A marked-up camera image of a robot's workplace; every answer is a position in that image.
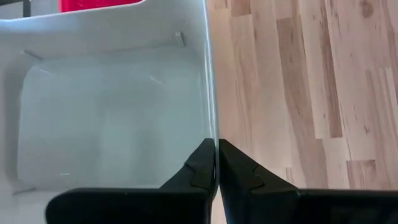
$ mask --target white plastic bin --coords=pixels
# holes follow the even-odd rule
[[[157,188],[217,142],[205,0],[0,21],[0,223],[77,187]]]

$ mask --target wooden floor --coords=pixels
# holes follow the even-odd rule
[[[208,12],[221,138],[297,187],[398,189],[397,0],[208,0]]]

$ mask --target red object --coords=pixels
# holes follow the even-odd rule
[[[70,12],[98,7],[118,6],[141,2],[142,0],[58,0],[60,12]]]

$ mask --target black plastic piece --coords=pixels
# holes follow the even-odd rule
[[[75,189],[55,197],[48,224],[210,223],[215,143],[205,139],[159,189]]]
[[[300,190],[223,139],[220,188],[228,224],[398,223],[398,192]]]

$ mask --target wood grain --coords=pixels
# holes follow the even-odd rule
[[[232,16],[244,16],[250,14],[250,0],[229,0]]]
[[[301,6],[315,137],[340,138],[343,130],[325,1],[303,0]]]
[[[292,118],[303,173],[308,187],[327,187],[326,157],[322,142],[315,139],[307,66],[300,18],[277,20],[286,103]]]
[[[380,189],[376,161],[348,161],[348,178],[351,189]]]
[[[220,136],[297,187],[398,190],[398,2],[217,1]]]

